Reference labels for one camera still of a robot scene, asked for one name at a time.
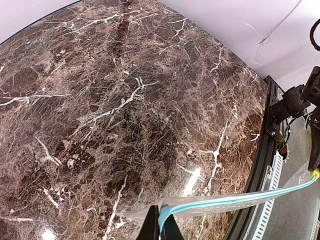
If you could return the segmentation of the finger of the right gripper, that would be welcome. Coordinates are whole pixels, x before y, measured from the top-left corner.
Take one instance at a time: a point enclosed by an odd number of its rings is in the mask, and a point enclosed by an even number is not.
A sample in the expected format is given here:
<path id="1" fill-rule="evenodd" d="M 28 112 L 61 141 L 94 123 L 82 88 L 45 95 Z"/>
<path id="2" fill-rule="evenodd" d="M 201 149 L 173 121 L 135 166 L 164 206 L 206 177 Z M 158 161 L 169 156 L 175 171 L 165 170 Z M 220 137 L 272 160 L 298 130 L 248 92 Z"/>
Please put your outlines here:
<path id="1" fill-rule="evenodd" d="M 317 106 L 310 116 L 311 152 L 308 170 L 314 171 L 320 165 L 320 107 Z"/>

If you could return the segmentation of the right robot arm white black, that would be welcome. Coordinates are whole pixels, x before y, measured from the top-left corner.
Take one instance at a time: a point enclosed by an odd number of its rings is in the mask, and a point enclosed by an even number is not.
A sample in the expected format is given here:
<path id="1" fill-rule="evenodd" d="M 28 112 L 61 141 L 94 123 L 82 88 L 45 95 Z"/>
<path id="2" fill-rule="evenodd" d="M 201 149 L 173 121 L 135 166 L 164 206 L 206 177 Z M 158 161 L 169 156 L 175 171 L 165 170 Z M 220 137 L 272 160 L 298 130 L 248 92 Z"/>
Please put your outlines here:
<path id="1" fill-rule="evenodd" d="M 314 66 L 305 85 L 292 87 L 282 95 L 282 100 L 271 107 L 271 115 L 279 123 L 288 117 L 299 117 L 310 104 L 315 105 L 309 124 L 311 152 L 308 171 L 320 167 L 320 67 Z"/>

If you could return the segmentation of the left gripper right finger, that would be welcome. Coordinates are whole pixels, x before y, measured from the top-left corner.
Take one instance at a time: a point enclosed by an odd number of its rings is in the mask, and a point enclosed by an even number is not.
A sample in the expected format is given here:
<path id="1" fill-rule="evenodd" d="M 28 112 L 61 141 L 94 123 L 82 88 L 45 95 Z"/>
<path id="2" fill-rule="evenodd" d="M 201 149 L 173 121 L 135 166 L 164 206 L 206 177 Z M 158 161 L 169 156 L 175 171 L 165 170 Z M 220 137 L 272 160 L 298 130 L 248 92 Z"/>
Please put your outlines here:
<path id="1" fill-rule="evenodd" d="M 162 229 L 163 240 L 184 240 L 183 235 L 176 223 L 174 216 L 171 214 L 164 222 Z"/>

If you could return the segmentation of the clear zip top bag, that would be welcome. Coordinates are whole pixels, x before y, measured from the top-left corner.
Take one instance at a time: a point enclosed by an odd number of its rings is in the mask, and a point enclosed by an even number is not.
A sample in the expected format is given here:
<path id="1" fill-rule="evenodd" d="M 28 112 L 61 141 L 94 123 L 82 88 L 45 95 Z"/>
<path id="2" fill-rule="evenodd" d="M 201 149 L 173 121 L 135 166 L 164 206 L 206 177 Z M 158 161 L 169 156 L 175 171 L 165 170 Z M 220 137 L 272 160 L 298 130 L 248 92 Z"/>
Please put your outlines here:
<path id="1" fill-rule="evenodd" d="M 320 170 L 308 171 L 304 164 L 287 183 L 276 190 L 238 193 L 231 195 L 166 197 L 155 203 L 159 207 L 160 218 L 170 214 L 176 218 L 199 217 L 230 212 L 259 205 L 264 197 L 278 198 L 312 185 L 320 177 Z"/>

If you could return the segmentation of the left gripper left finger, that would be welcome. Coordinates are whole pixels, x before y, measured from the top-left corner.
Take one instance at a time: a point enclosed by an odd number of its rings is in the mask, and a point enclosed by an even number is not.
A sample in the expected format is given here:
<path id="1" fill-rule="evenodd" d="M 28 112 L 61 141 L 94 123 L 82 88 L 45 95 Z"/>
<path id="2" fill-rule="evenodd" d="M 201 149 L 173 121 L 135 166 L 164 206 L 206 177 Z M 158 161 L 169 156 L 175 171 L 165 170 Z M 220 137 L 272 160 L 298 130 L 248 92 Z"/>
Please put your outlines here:
<path id="1" fill-rule="evenodd" d="M 138 234 L 138 240 L 158 240 L 160 228 L 158 224 L 159 207 L 152 205 L 149 207 L 147 215 Z"/>

